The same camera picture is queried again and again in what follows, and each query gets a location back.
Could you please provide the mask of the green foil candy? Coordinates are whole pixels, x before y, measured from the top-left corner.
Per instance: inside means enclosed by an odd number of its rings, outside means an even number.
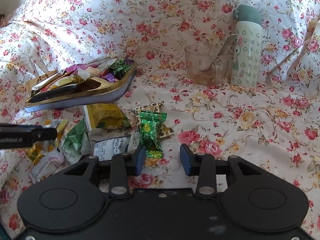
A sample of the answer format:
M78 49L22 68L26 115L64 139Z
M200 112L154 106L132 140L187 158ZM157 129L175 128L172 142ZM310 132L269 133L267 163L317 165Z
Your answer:
M150 128L149 122L146 126L140 125L139 129L139 144L144 145L146 148L146 156L148 158L157 158L161 159L163 157L163 150L160 144L160 139L158 137L158 132L156 129L152 129L151 132L143 131L142 128Z

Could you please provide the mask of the green Suibianguo packet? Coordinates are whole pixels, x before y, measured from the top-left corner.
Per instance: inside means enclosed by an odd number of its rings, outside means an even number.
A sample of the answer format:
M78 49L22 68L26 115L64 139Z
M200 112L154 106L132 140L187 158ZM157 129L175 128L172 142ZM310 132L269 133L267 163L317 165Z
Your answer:
M77 163L83 156L91 152L86 122L82 119L66 135L62 152L70 164Z

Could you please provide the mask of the thin metal stick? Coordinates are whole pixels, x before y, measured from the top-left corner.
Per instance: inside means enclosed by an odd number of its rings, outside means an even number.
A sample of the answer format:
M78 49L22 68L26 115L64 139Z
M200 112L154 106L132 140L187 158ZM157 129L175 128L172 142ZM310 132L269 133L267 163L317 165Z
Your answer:
M298 48L294 49L281 61L279 61L271 70L268 71L266 81L268 82L284 82L287 80L289 71L297 66L299 60L305 53L311 37L307 38Z

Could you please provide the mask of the white black text packet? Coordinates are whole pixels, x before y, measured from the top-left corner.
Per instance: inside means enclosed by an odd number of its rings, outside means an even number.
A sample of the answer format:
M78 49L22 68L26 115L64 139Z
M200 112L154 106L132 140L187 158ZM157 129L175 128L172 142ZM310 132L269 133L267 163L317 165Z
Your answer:
M111 160L114 155L127 153L130 137L118 137L95 143L93 155L99 161Z

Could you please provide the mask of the grey hawthorn strip packet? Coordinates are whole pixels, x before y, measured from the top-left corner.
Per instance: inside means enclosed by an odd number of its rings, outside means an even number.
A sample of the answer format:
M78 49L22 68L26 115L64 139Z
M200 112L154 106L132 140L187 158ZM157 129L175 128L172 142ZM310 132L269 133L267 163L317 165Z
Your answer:
M31 170L30 176L34 183L51 176L64 162L64 156L56 150L45 155Z

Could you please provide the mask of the yellow olive snack packet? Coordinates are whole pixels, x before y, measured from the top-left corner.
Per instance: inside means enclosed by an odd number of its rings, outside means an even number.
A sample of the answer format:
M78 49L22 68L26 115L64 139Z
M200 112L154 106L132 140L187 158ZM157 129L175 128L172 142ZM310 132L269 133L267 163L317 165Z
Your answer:
M115 104L84 105L85 122L89 131L94 129L121 129L131 127L129 119Z

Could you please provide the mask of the metal spoon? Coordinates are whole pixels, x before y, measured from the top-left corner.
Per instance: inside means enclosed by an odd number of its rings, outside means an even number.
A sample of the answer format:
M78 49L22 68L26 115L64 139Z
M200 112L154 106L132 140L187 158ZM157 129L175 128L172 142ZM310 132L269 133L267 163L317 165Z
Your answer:
M220 56L222 56L225 53L225 50L229 47L229 45L234 42L236 39L236 34L232 34L230 35L226 41L224 42L222 48L220 49L220 51L218 52L217 56L215 57L215 59L213 59L213 61L210 63L209 67L205 70L203 70L203 72L208 72L210 71L214 64L216 63L216 61L219 59Z

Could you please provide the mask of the mint green thermos bottle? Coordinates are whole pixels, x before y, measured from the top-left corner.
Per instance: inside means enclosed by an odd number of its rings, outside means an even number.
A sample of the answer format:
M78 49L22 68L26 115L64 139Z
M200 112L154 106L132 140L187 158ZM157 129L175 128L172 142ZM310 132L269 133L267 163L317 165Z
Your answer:
M262 15L252 6L240 5L233 11L236 20L231 84L256 88L262 39Z

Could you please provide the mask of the silver yellow snack packet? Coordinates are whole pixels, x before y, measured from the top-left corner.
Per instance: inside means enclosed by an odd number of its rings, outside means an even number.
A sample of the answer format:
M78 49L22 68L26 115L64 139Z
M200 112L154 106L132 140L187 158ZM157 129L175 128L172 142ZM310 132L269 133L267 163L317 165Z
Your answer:
M50 128L55 128L57 131L57 141L61 140L64 129L68 124L68 120L66 119L54 119L54 120L46 120L45 126Z

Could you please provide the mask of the leopard pattern candy packet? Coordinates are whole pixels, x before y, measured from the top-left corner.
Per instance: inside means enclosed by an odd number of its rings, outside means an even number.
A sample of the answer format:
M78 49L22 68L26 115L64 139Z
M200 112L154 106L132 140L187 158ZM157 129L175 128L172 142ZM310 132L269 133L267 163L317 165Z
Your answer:
M153 128L156 129L159 139L174 135L174 130L164 124L165 120L167 119L167 114L161 113L163 105L163 101L152 102L147 105L135 107L131 110L138 119L138 123L140 125L146 126L146 124L149 122L150 128L144 127L142 130L151 132Z

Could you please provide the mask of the clear glass cup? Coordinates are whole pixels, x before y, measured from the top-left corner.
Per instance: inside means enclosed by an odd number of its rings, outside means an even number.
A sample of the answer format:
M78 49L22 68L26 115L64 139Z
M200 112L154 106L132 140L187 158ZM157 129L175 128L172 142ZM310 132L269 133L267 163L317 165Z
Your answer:
M185 65L189 77L196 83L206 86L221 83L225 79L229 68L231 59L229 48L219 57L210 71L203 72L215 59L220 49L217 46L207 47L202 44L186 46L184 48Z

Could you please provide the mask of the snack-filled tin lid tray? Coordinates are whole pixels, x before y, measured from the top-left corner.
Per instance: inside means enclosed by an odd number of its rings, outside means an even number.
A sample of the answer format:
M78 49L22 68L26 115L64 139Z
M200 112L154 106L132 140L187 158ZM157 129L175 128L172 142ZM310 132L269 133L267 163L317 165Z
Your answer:
M63 109L77 105L112 102L129 87L137 64L127 57L108 57L52 71L27 82L25 110Z

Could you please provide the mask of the floral sofa cover cloth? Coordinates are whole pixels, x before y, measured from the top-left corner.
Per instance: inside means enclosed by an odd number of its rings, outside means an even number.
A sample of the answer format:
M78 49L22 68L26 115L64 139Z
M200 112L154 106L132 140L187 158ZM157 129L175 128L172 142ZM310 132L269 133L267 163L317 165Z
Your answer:
M234 31L242 4L262 14L257 89L202 86L185 68L184 48L220 47ZM311 41L284 82L266 76L307 38ZM131 187L190 187L180 144L218 159L239 155L303 190L303 228L319 239L319 0L27 0L1 22L1 121L43 124L84 116L81 107L28 113L31 79L101 57L135 59L138 69L119 105L163 101L174 135L162 159L147 159Z

